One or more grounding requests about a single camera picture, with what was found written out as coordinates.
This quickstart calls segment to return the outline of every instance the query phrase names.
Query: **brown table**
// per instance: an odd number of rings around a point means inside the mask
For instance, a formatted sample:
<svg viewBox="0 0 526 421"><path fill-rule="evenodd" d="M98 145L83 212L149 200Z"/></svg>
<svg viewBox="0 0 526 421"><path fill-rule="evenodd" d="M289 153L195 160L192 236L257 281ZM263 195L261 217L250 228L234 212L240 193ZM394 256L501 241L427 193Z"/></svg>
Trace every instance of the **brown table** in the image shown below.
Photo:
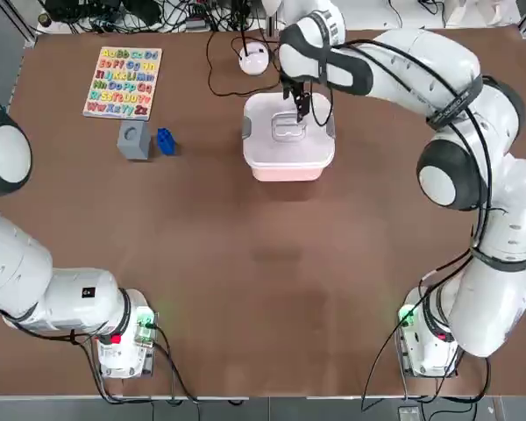
<svg viewBox="0 0 526 421"><path fill-rule="evenodd" d="M514 27L444 34L526 102L526 41ZM273 82L273 72L240 73L232 36L213 39L214 88ZM338 93L338 149L323 177L256 182L241 153L245 99L210 94L207 38L41 37L25 55L11 106L32 141L34 172L0 199L0 211L48 247L56 267L106 268L120 285L142 290L194 393L358 395L402 299L465 249L474 215L439 209L421 193L416 161L431 136L421 117ZM131 163L116 148L118 121L82 116L102 46L164 49L150 130L168 127L180 156ZM526 127L513 152L526 157ZM491 394L526 395L526 315L492 362ZM153 379L123 390L167 395L167 374L157 359ZM484 365L466 358L460 374L443 393L476 394ZM433 390L429 380L410 385ZM370 392L402 394L392 346ZM0 319L0 395L95 393L79 350L26 337Z"/></svg>

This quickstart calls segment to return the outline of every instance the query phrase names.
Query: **plastic box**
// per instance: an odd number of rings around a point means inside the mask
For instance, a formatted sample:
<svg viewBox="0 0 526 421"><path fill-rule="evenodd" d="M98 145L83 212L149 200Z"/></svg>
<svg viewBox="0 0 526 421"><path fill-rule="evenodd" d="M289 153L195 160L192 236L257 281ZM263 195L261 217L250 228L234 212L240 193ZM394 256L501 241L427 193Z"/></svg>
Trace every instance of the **plastic box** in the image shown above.
<svg viewBox="0 0 526 421"><path fill-rule="evenodd" d="M319 121L330 112L329 100L314 94ZM245 103L244 158L253 176L261 182L306 182L316 180L335 155L335 124L331 116L325 127L312 113L296 122L292 97L281 93L251 96Z"/></svg>

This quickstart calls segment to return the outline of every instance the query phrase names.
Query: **pink container base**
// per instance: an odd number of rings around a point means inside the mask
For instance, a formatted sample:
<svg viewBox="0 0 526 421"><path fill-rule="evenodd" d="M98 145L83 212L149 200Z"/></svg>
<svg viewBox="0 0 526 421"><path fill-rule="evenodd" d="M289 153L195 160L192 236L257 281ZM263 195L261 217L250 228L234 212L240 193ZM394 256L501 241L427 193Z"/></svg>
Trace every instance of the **pink container base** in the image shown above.
<svg viewBox="0 0 526 421"><path fill-rule="evenodd" d="M312 182L319 178L323 168L252 168L260 182Z"/></svg>

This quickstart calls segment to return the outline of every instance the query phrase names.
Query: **white robotic arm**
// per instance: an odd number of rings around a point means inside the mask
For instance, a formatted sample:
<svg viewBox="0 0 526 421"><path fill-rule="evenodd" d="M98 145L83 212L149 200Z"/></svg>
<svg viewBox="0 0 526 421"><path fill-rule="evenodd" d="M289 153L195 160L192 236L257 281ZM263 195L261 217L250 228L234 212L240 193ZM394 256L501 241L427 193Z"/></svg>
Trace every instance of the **white robotic arm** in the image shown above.
<svg viewBox="0 0 526 421"><path fill-rule="evenodd" d="M267 13L279 3L264 2ZM309 109L303 103L309 101L309 95L301 93L303 84L319 82L397 103L430 123L436 120L436 132L418 161L417 178L432 202L463 211L487 204L489 181L480 136L463 112L469 106L485 138L492 173L485 236L479 245L473 240L473 259L463 270L416 309L403 336L415 375L448 373L458 346L477 356L490 355L526 309L526 160L508 153L522 127L522 100L506 84L482 77L477 57L441 35L396 30L374 41L417 59L454 93L417 63L384 46L355 43L358 46L339 48L345 22L329 0L285 0L283 7L293 20L287 20L292 25L280 38L282 80L293 93L299 118ZM412 290L404 308L413 307L425 292Z"/></svg>
<svg viewBox="0 0 526 421"><path fill-rule="evenodd" d="M22 130L0 111L0 196L20 189L32 169ZM137 290L120 289L102 269L53 268L39 242L0 215L0 312L30 332L77 330L99 338L98 357L110 377L141 375L147 346L139 343L139 319L154 315Z"/></svg>

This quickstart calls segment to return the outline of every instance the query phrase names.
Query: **blue block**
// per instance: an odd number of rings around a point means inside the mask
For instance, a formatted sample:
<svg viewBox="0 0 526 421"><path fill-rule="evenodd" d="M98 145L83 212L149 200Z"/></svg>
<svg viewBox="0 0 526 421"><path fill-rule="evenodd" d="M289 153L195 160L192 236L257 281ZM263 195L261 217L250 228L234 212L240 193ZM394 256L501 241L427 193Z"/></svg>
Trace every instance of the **blue block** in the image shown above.
<svg viewBox="0 0 526 421"><path fill-rule="evenodd" d="M175 155L175 140L168 129L158 129L158 147L164 155Z"/></svg>

